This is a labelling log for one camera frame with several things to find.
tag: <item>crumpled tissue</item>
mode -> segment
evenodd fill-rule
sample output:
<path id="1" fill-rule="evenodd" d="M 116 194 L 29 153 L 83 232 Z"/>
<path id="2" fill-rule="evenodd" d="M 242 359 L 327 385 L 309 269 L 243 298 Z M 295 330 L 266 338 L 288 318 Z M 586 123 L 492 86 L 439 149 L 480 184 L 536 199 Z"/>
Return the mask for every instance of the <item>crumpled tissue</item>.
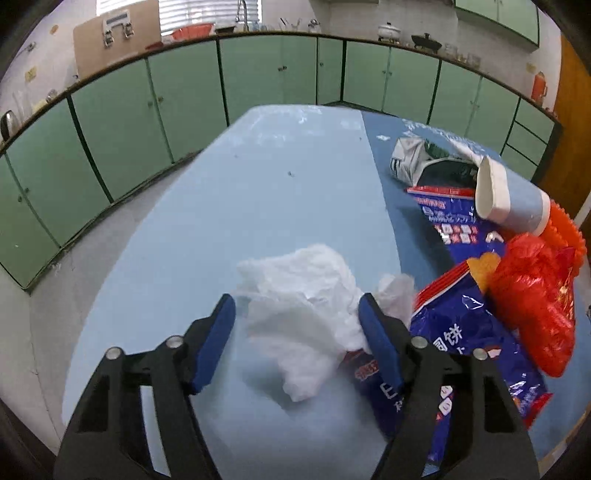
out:
<path id="1" fill-rule="evenodd" d="M 336 251 L 312 245 L 281 257 L 238 264 L 236 297 L 249 300 L 242 319 L 250 340 L 274 358 L 293 401 L 315 396 L 348 352 L 371 353 L 357 315 L 363 291 Z M 410 324 L 414 280 L 386 275 L 375 293 L 384 312 Z"/>

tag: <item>white wall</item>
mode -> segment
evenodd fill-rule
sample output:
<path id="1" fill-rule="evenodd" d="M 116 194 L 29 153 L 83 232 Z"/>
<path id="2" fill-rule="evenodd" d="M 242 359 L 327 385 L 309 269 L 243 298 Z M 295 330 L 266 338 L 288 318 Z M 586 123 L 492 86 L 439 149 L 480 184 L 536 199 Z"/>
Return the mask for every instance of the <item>white wall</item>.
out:
<path id="1" fill-rule="evenodd" d="M 307 31 L 308 23 L 315 18 L 322 33 L 329 33 L 330 4 L 326 0 L 261 0 L 262 23 L 280 30 L 279 18 L 296 24 L 301 18 L 300 30 Z"/>
<path id="2" fill-rule="evenodd" d="M 540 49 L 530 54 L 486 28 L 459 21 L 454 8 L 441 0 L 380 0 L 379 5 L 330 4 L 330 33 L 333 35 L 377 40 L 378 26 L 387 21 L 401 29 L 403 41 L 411 44 L 411 35 L 428 32 L 442 44 L 456 45 L 464 55 L 478 55 L 482 58 L 483 72 L 527 96 L 531 94 L 534 74 L 528 73 L 525 67 L 528 62 L 534 64 L 536 72 L 544 72 L 548 83 L 544 106 L 554 107 L 560 80 L 560 30 L 542 12 Z"/>
<path id="3" fill-rule="evenodd" d="M 0 113 L 16 112 L 12 94 L 27 90 L 31 104 L 44 99 L 52 89 L 61 92 L 74 82 L 74 27 L 96 16 L 96 0 L 63 0 L 63 2 L 35 27 L 24 45 L 37 42 L 32 52 L 21 53 L 9 66 L 0 82 Z M 53 25 L 57 32 L 49 33 Z M 25 72 L 37 67 L 37 77 L 25 83 Z"/>

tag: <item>green cabinet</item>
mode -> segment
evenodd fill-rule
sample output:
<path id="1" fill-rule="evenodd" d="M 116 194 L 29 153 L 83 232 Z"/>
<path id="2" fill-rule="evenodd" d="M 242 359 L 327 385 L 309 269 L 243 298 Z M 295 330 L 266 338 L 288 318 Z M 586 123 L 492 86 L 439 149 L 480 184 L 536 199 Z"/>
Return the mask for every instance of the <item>green cabinet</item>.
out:
<path id="1" fill-rule="evenodd" d="M 455 3 L 460 20 L 471 21 L 479 28 L 490 26 L 500 34 L 509 32 L 514 43 L 526 48 L 539 46 L 538 8 L 532 0 L 455 0 Z"/>
<path id="2" fill-rule="evenodd" d="M 21 285 L 35 275 L 57 253 L 51 240 L 23 199 L 6 157 L 0 157 L 0 262 Z"/>
<path id="3" fill-rule="evenodd" d="M 465 137 L 480 78 L 474 72 L 444 61 L 429 125 Z"/>
<path id="4" fill-rule="evenodd" d="M 552 130 L 554 130 L 554 121 L 531 103 L 525 100 L 519 102 L 515 121 L 540 137 L 544 142 L 548 143 L 550 141 Z"/>
<path id="5" fill-rule="evenodd" d="M 230 123 L 254 106 L 283 103 L 279 36 L 227 38 L 220 55 Z"/>
<path id="6" fill-rule="evenodd" d="M 318 104 L 338 102 L 343 74 L 343 40 L 318 38 Z"/>
<path id="7" fill-rule="evenodd" d="M 498 0 L 499 23 L 538 43 L 538 7 L 531 0 Z"/>
<path id="8" fill-rule="evenodd" d="M 500 152 L 511 129 L 518 101 L 516 94 L 483 78 L 466 136 Z"/>
<path id="9" fill-rule="evenodd" d="M 281 37 L 283 103 L 316 104 L 316 39 Z"/>
<path id="10" fill-rule="evenodd" d="M 277 103 L 316 103 L 316 39 L 262 35 L 220 42 L 228 117 Z"/>
<path id="11" fill-rule="evenodd" d="M 439 60 L 392 48 L 384 112 L 426 124 Z"/>
<path id="12" fill-rule="evenodd" d="M 66 100 L 31 124 L 8 147 L 7 157 L 32 207 L 60 245 L 109 206 Z"/>
<path id="13" fill-rule="evenodd" d="M 474 12 L 495 22 L 499 15 L 497 0 L 456 0 L 456 7 Z"/>
<path id="14" fill-rule="evenodd" d="M 507 145 L 529 158 L 536 165 L 540 164 L 547 147 L 542 140 L 532 135 L 518 123 L 513 125 Z"/>
<path id="15" fill-rule="evenodd" d="M 507 146 L 503 150 L 502 158 L 511 170 L 526 180 L 531 180 L 534 176 L 537 166 L 513 148 Z"/>
<path id="16" fill-rule="evenodd" d="M 90 153 L 114 199 L 172 162 L 146 60 L 138 60 L 72 94 Z"/>
<path id="17" fill-rule="evenodd" d="M 345 102 L 381 110 L 390 48 L 371 43 L 347 42 Z"/>
<path id="18" fill-rule="evenodd" d="M 206 148 L 227 127 L 216 43 L 175 48 L 148 63 L 173 159 Z"/>

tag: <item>red plastic bag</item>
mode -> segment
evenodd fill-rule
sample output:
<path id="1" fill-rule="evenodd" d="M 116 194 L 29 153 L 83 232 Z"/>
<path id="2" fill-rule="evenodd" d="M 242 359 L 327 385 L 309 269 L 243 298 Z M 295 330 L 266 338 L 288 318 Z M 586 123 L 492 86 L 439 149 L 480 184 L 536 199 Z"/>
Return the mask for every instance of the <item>red plastic bag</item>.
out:
<path id="1" fill-rule="evenodd" d="M 495 314 L 511 330 L 534 363 L 560 377 L 574 349 L 573 263 L 575 249 L 553 249 L 524 233 L 507 243 L 491 276 Z"/>

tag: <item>light blue tabletop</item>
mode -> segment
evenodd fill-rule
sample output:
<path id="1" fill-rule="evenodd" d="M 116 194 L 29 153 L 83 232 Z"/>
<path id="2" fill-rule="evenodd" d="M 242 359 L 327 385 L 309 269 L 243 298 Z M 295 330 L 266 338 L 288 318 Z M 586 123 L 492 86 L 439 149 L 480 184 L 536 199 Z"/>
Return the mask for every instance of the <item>light blue tabletop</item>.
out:
<path id="1" fill-rule="evenodd" d="M 324 243 L 365 291 L 383 273 L 408 273 L 423 288 L 448 270 L 437 232 L 388 172 L 409 131 L 453 150 L 445 132 L 343 108 L 259 107 L 226 130 L 145 218 L 102 286 L 72 357 L 64 422 L 108 347 L 135 353 L 183 333 L 236 288 L 241 260 Z M 342 372 L 317 397 L 292 403 L 240 313 L 212 384 L 193 401 L 222 477 L 370 478 L 385 441 L 368 403 Z M 591 329 L 581 305 L 577 314 L 575 355 L 548 382 L 554 399 L 530 432 L 539 455 L 591 400 Z M 154 465 L 166 472 L 150 392 L 142 393 Z"/>

